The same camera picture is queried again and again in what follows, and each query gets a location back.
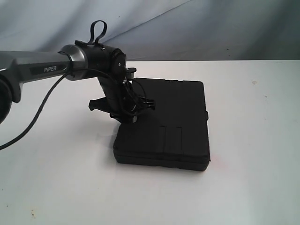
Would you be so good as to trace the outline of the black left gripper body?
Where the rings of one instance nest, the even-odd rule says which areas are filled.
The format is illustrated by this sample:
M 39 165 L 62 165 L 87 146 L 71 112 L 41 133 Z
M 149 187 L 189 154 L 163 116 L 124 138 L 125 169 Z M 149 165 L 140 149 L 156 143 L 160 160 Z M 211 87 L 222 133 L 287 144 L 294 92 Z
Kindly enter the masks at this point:
M 128 113 L 147 109 L 155 110 L 155 101 L 148 99 L 144 87 L 134 79 L 133 72 L 127 72 L 120 82 L 111 77 L 97 78 L 105 97 L 91 100 L 89 109 L 100 110 L 108 114 L 118 114 L 128 120 Z

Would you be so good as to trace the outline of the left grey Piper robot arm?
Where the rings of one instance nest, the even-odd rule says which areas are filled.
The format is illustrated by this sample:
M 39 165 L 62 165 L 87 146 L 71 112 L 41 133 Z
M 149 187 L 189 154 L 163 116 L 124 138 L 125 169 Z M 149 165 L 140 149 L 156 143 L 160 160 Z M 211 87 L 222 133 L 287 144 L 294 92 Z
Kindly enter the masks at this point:
M 65 75 L 79 81 L 97 78 L 105 97 L 89 102 L 90 110 L 110 114 L 119 122 L 134 123 L 146 109 L 155 109 L 155 101 L 135 93 L 131 82 L 134 67 L 126 67 L 121 49 L 76 41 L 59 52 L 2 51 L 0 53 L 0 120 L 12 103 L 21 100 L 24 83 Z

